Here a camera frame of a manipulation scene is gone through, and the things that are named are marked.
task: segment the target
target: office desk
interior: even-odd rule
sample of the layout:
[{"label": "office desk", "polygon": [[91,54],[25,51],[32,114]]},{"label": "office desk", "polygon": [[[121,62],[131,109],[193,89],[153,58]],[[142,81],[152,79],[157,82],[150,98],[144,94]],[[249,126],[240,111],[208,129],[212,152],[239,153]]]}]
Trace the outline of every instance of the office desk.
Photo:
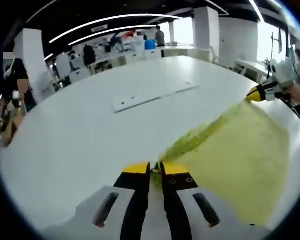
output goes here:
[{"label": "office desk", "polygon": [[268,70],[266,67],[258,62],[246,61],[246,60],[236,60],[236,66],[242,66],[243,70],[240,73],[242,76],[245,76],[248,70],[251,70],[256,73],[255,82],[260,84],[263,77],[268,75]]},{"label": "office desk", "polygon": [[[114,111],[113,103],[124,96],[170,91],[185,81],[201,87]],[[37,230],[61,225],[74,216],[78,204],[102,186],[112,186],[127,165],[157,161],[180,136],[217,119],[256,85],[186,56],[138,62],[91,76],[27,115],[1,153],[2,180]],[[279,100],[257,105],[290,135],[285,190],[268,224],[273,229],[300,194],[300,120]]]}]

